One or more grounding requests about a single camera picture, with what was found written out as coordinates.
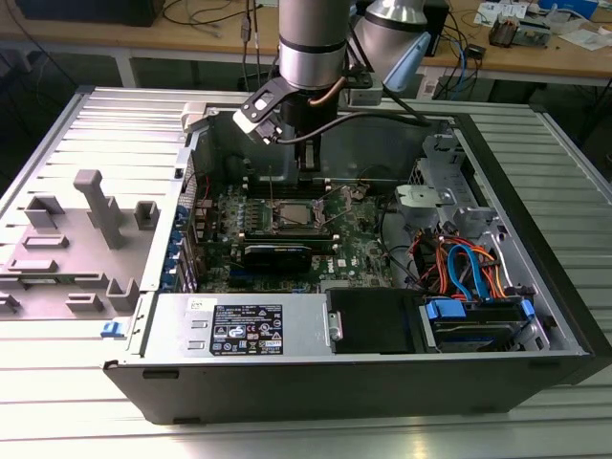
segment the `metal bracket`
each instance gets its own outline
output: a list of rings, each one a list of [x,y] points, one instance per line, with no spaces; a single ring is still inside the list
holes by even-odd
[[[340,341],[342,334],[342,317],[340,312],[330,311],[327,313],[327,323],[329,328],[329,338],[331,341]]]
[[[265,119],[276,105],[297,91],[299,90],[282,77],[271,79],[242,104],[240,112],[250,122],[258,123]]]

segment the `side panel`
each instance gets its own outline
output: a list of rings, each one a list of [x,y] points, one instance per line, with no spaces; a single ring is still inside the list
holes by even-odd
[[[487,178],[495,199],[499,202],[497,207],[504,209],[580,346],[591,354],[591,358],[584,359],[585,365],[580,372],[566,381],[567,383],[580,383],[612,362],[612,346],[563,270],[474,122],[469,116],[461,115],[457,119],[476,161],[474,167]]]
[[[257,366],[104,372],[155,424],[505,412],[582,365],[578,358]]]

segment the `blue latch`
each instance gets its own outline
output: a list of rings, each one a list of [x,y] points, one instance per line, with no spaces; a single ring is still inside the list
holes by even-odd
[[[167,251],[172,255],[176,255],[179,251],[181,251],[181,248],[176,244],[168,244]]]
[[[189,216],[189,211],[185,206],[176,206],[176,213],[174,214],[174,220],[184,220]]]
[[[520,302],[520,305],[523,308],[523,312],[525,313],[525,316],[527,316],[528,318],[532,318],[536,315],[536,310],[534,309],[534,305],[529,299],[523,299]]]
[[[176,267],[176,264],[177,264],[176,258],[167,258],[166,260],[164,260],[164,270],[165,271],[171,270],[172,268]]]
[[[427,316],[430,320],[441,318],[461,318],[466,316],[463,303],[458,299],[437,298],[426,305]]]
[[[106,322],[99,335],[103,338],[123,338],[123,324],[114,320]]]
[[[182,239],[183,239],[183,235],[181,234],[181,232],[173,229],[172,232],[170,233],[170,242],[179,242]]]

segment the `blue drive bracket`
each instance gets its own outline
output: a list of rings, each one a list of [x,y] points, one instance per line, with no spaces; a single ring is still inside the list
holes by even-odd
[[[427,317],[435,318],[465,318],[466,310],[458,299],[436,298],[426,304]]]

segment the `black cable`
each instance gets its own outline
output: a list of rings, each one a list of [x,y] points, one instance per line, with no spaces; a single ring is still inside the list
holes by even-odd
[[[249,88],[249,79],[247,78],[247,42],[244,42],[244,47],[242,49],[242,78],[245,79],[245,89],[249,93],[251,89]]]
[[[257,59],[257,89],[261,88],[261,64],[259,62],[259,25],[257,24],[257,0],[252,0],[252,22],[255,30],[255,55]]]
[[[591,110],[590,115],[586,117],[586,120],[582,124],[582,128],[580,129],[580,132],[578,135],[579,143],[585,143],[587,139],[589,138],[589,136],[591,135],[591,133],[597,127],[597,124],[599,122],[599,120],[597,119],[597,116],[600,114],[600,111],[601,111],[600,105],[605,99],[605,94],[610,89],[610,85],[612,85],[612,77],[608,79],[608,83],[605,85],[605,87],[603,88],[603,91],[601,91],[601,94],[599,95],[598,99],[595,101],[595,105],[593,106],[593,109]]]
[[[64,106],[65,106],[65,104],[64,104],[64,103],[61,103],[61,102],[57,101],[57,99],[55,99],[55,98],[53,98],[53,97],[49,96],[47,93],[44,93],[44,92],[42,92],[42,91],[40,91],[40,90],[36,90],[36,91],[35,91],[34,89],[29,88],[29,87],[26,85],[26,83],[24,82],[24,80],[23,80],[23,77],[24,77],[24,76],[27,76],[27,75],[28,75],[28,73],[26,73],[26,72],[22,72],[22,71],[21,71],[21,70],[19,70],[18,68],[16,68],[16,67],[12,66],[12,65],[11,65],[11,63],[10,63],[10,62],[8,62],[8,61],[7,61],[7,59],[6,59],[6,58],[5,58],[3,55],[1,55],[1,54],[0,54],[0,59],[2,59],[2,60],[3,60],[3,62],[4,62],[4,63],[5,63],[5,65],[6,65],[6,66],[7,66],[7,67],[10,69],[10,71],[11,71],[11,72],[16,72],[16,73],[18,74],[18,79],[17,79],[17,80],[19,81],[19,84],[21,84],[21,87],[23,88],[23,90],[24,90],[26,93],[28,93],[28,94],[34,95],[34,96],[36,97],[36,101],[37,101],[37,102],[38,102],[38,96],[42,96],[43,98],[46,98],[46,99],[48,99],[49,101],[53,102],[55,105],[57,105],[57,107],[58,107],[58,108],[60,108],[60,109],[63,109],[63,108],[64,108]],[[40,105],[40,108],[42,108],[43,110],[47,111],[47,108],[46,108],[46,107],[44,107],[44,106],[43,106],[43,105],[42,105],[40,102],[38,102],[38,105]]]
[[[279,145],[295,145],[296,143],[305,142],[316,136],[320,136],[324,132],[327,132],[330,129],[332,129],[333,127],[336,127],[339,124],[343,124],[347,121],[354,120],[355,118],[380,118],[383,120],[392,120],[392,121],[401,122],[403,124],[408,124],[410,126],[419,126],[419,127],[423,126],[417,120],[413,120],[412,118],[406,118],[402,115],[396,115],[394,113],[356,112],[356,113],[351,113],[349,115],[344,115],[343,117],[340,117],[340,118],[336,118],[335,120],[322,125],[321,127],[319,127],[319,129],[315,129],[311,133],[306,134],[305,136],[296,137],[294,139],[288,139],[288,140],[274,139],[274,142],[278,143]]]
[[[197,10],[194,11],[191,14],[191,17],[189,19],[192,19],[194,21],[197,21],[197,19],[195,18],[196,15],[198,14],[202,14],[203,12],[208,12],[208,11],[220,11],[220,10],[224,10],[225,8],[227,8],[229,5],[231,5],[231,0],[228,0],[228,3],[226,3],[223,7],[215,7],[215,8],[202,8],[201,10]]]
[[[278,62],[278,53],[276,53],[276,55],[274,56],[274,60],[272,61],[272,65],[270,66],[270,71],[268,72],[268,81],[272,79],[272,75],[274,73],[274,66],[276,65],[276,62]]]
[[[478,71],[480,70],[480,67],[482,66],[482,61],[475,58],[474,59],[474,64],[476,66],[476,69],[471,73],[471,75],[469,75],[467,78],[465,78],[463,80],[463,83],[462,83],[463,87],[460,90],[457,91],[458,93],[463,93],[463,92],[467,91],[468,89],[473,89],[474,88],[474,86],[476,84],[476,81],[478,80]],[[471,84],[467,85],[466,83],[468,81],[470,81],[472,78],[474,78],[474,79],[471,81]],[[449,93],[451,91],[454,91],[457,86],[459,86],[459,81],[457,81],[451,87],[448,87],[447,92]]]
[[[70,75],[68,75],[68,73],[61,68],[61,66],[55,62],[55,59],[53,59],[51,57],[51,55],[49,53],[47,53],[42,46],[40,46],[40,44],[34,40],[33,36],[31,36],[28,31],[26,31],[26,29],[21,25],[21,23],[17,20],[16,16],[14,15],[14,13],[11,10],[11,7],[9,7],[9,0],[4,0],[4,4],[7,7],[7,11],[9,12],[9,15],[11,16],[13,22],[15,23],[15,25],[21,30],[21,32],[26,35],[26,37],[33,43],[33,45],[38,48],[40,50],[40,52],[42,54],[44,54],[46,57],[49,58],[49,60],[51,60],[53,62],[53,64],[55,65],[55,67],[57,68],[57,70],[59,72],[61,72],[75,87],[77,87],[78,85],[75,83],[75,81],[72,79],[72,77]]]
[[[178,21],[176,19],[172,19],[170,16],[168,16],[167,11],[173,7],[174,5],[182,2],[183,0],[174,0],[171,3],[168,3],[164,9],[162,10],[162,16],[164,17],[164,19],[166,21],[170,21],[172,24],[178,24],[180,26],[205,26],[206,24],[214,24],[215,22],[222,22],[225,21],[227,19],[233,18],[235,16],[239,16],[241,14],[244,14],[243,11],[239,11],[239,12],[233,12],[232,14],[228,14],[227,16],[223,16],[223,17],[218,17],[217,19],[210,19],[209,21],[197,21],[197,20],[193,20],[191,22],[184,22],[184,21]],[[257,8],[263,8],[263,5],[257,5]]]
[[[391,197],[387,200],[386,204],[384,205],[384,209],[382,210],[382,215],[381,215],[381,221],[379,222],[379,237],[381,238],[382,251],[384,252],[386,256],[389,257],[389,260],[391,260],[392,263],[394,263],[398,268],[400,268],[410,278],[410,280],[416,283],[419,281],[419,279],[417,279],[417,277],[413,273],[411,273],[402,263],[398,261],[398,259],[395,256],[391,254],[391,251],[389,250],[389,248],[386,246],[386,243],[384,242],[384,235],[383,235],[384,216],[388,212],[389,206],[391,205],[391,201],[393,201],[394,198],[395,198],[395,192],[391,193]]]
[[[440,35],[441,38],[444,38],[445,40],[454,40],[454,37],[452,36],[448,36],[448,35]],[[478,59],[474,59],[474,62],[476,64],[476,69],[472,72],[471,75],[469,75],[467,78],[465,78],[462,81],[462,84],[464,85],[458,92],[459,93],[463,93],[464,91],[468,90],[468,89],[473,89],[475,84],[476,84],[476,80],[478,79],[478,71],[480,70],[480,67],[482,66],[482,60],[478,60]],[[440,86],[440,90],[438,91],[437,94],[435,94],[433,96],[434,100],[437,100],[442,93],[445,93],[445,98],[448,98],[448,93],[450,93],[451,91],[453,91],[457,86],[459,86],[459,81],[457,81],[454,85],[452,85],[451,87],[450,82],[452,81],[452,78],[454,77],[455,73],[457,72],[457,70],[459,69],[459,64],[461,63],[461,59],[459,58],[457,60],[457,64],[455,65],[455,67],[452,69],[452,73],[450,74],[450,76],[448,77],[447,81]],[[466,83],[472,79],[475,78],[475,80],[472,82],[472,84],[470,86],[466,85]]]
[[[355,46],[357,47],[357,51],[360,53],[361,59],[363,60],[363,64],[365,64],[365,68],[367,69],[368,72],[374,72],[374,68],[372,67],[372,64],[370,63],[370,60],[367,58],[367,55],[365,54],[365,51],[363,50],[363,47],[361,46],[360,40],[357,37],[357,34],[355,33],[355,29],[353,28],[353,25],[351,23],[349,23],[348,27],[349,27],[349,31],[351,32],[351,36],[353,37],[353,41],[355,42]],[[385,94],[387,94],[395,103],[400,105],[406,112],[408,112],[410,115],[412,115],[414,118],[416,118],[418,124],[414,124],[415,126],[423,126],[423,127],[425,127],[425,126],[430,126],[431,125],[431,122],[427,118],[425,118],[419,112],[414,110],[412,107],[410,107],[403,100],[398,98],[384,84],[382,85],[382,91]]]
[[[11,103],[12,106],[12,110],[13,112],[11,112],[9,110],[9,113],[12,113],[13,116],[15,117],[15,120],[17,121],[17,124],[19,125],[19,127],[21,127],[21,129],[26,133],[26,135],[30,138],[33,139],[34,135],[32,130],[30,129],[30,127],[28,126],[28,124],[26,123],[26,121],[24,120],[23,116],[21,115],[21,112],[19,112],[19,108],[17,106],[17,102],[15,102],[15,99],[12,98],[12,94],[11,92],[7,89],[5,91],[5,93],[7,94],[7,96],[9,97],[9,102]]]
[[[245,79],[245,87],[248,93],[251,91],[249,79],[247,78],[247,44],[251,41],[251,15],[249,14],[249,3],[250,0],[245,0],[245,12],[240,26],[240,38],[244,45],[242,49],[242,75]]]

